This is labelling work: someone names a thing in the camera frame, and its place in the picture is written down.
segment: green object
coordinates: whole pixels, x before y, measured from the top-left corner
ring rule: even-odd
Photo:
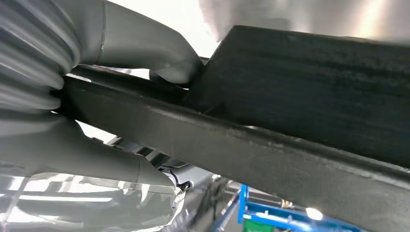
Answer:
[[[271,225],[257,223],[251,220],[244,220],[243,232],[273,232],[275,227]]]

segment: black plastic panel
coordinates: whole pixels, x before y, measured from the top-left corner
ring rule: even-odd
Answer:
[[[410,48],[234,27],[186,103],[410,167]]]

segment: blue metal frame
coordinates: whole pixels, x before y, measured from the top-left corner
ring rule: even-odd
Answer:
[[[238,223],[244,219],[297,232],[365,232],[347,223],[323,217],[314,220],[299,211],[256,204],[248,201],[249,188],[241,186],[239,193]]]

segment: blue lift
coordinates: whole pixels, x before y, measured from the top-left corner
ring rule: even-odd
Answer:
[[[248,186],[242,185],[239,193],[239,224],[250,220],[293,232],[366,232],[332,218],[314,220],[304,212],[252,203],[248,201],[248,196]]]

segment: reflective metal surface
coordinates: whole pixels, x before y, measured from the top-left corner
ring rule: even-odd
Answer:
[[[1,164],[1,232],[153,232],[171,224],[184,204],[185,193],[175,187],[62,173],[5,174],[13,169],[19,167]]]
[[[232,25],[410,43],[408,0],[111,0],[179,31],[210,57]]]

